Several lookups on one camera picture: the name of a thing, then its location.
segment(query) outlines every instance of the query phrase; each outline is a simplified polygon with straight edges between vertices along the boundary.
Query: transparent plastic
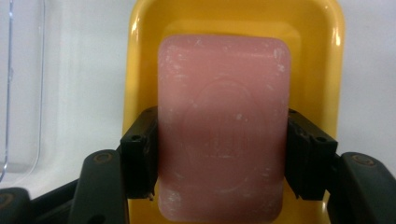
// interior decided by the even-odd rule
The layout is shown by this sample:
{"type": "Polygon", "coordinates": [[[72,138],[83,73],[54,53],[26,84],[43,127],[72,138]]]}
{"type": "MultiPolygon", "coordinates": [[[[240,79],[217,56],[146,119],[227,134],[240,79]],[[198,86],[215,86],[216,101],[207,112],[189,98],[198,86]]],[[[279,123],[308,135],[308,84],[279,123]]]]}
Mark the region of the transparent plastic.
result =
{"type": "Polygon", "coordinates": [[[9,0],[1,8],[0,188],[7,188],[32,173],[40,156],[45,1],[9,0]]]}

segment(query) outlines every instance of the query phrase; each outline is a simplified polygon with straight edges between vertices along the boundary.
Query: yellow soap dish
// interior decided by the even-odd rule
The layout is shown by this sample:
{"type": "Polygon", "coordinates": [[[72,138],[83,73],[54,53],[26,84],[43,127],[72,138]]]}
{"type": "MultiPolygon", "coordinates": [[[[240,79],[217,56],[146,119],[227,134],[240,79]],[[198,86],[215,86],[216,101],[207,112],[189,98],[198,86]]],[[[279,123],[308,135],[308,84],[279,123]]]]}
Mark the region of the yellow soap dish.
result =
{"type": "MultiPolygon", "coordinates": [[[[157,51],[176,34],[283,40],[291,53],[290,108],[335,137],[344,19],[335,0],[138,0],[130,20],[123,131],[157,104],[157,51]]],[[[296,200],[285,182],[275,223],[329,223],[325,202],[296,200]]],[[[131,223],[172,223],[158,205],[129,201],[131,223]]]]}

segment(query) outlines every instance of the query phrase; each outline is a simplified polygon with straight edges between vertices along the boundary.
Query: pink soap bar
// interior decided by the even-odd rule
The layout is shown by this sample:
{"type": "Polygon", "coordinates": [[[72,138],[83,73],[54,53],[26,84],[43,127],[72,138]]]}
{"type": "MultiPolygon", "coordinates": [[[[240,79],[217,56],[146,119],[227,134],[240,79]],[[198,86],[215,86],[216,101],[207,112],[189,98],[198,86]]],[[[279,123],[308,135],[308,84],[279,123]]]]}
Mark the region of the pink soap bar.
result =
{"type": "Polygon", "coordinates": [[[273,38],[173,35],[158,60],[163,216],[274,220],[282,207],[287,46],[273,38]]]}

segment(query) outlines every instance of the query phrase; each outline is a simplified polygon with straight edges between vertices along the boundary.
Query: white residue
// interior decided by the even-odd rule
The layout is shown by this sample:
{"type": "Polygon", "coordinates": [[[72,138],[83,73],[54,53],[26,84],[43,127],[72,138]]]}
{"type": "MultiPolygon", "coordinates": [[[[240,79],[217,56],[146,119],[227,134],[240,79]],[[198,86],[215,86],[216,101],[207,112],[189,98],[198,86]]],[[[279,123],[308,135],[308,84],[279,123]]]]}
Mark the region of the white residue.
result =
{"type": "Polygon", "coordinates": [[[270,91],[273,91],[273,90],[274,90],[274,87],[271,86],[270,84],[266,84],[265,86],[266,86],[266,87],[268,88],[268,90],[270,90],[270,91]]]}
{"type": "Polygon", "coordinates": [[[277,71],[279,72],[285,72],[285,66],[283,64],[278,64],[277,65],[277,71]]]}
{"type": "Polygon", "coordinates": [[[242,118],[242,114],[237,114],[235,117],[237,120],[240,120],[242,118]]]}

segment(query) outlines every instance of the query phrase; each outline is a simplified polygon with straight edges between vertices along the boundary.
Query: white background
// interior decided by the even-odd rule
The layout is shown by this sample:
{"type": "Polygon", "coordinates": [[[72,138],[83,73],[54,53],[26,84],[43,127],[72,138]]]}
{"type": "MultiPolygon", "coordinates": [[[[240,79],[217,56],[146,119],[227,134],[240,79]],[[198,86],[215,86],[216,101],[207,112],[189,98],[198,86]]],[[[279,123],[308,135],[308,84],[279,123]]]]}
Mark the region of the white background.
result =
{"type": "MultiPolygon", "coordinates": [[[[396,175],[396,2],[339,3],[346,39],[338,152],[369,154],[396,175]]],[[[0,4],[0,100],[4,101],[8,4],[0,4]]],[[[9,176],[8,183],[28,188],[36,197],[78,178],[82,161],[91,152],[117,147],[133,5],[132,0],[46,1],[41,154],[32,173],[18,181],[9,176]]],[[[20,100],[18,109],[28,109],[20,100]]],[[[4,102],[0,106],[4,120],[4,102]]],[[[11,141],[21,139],[13,135],[11,141]]]]}

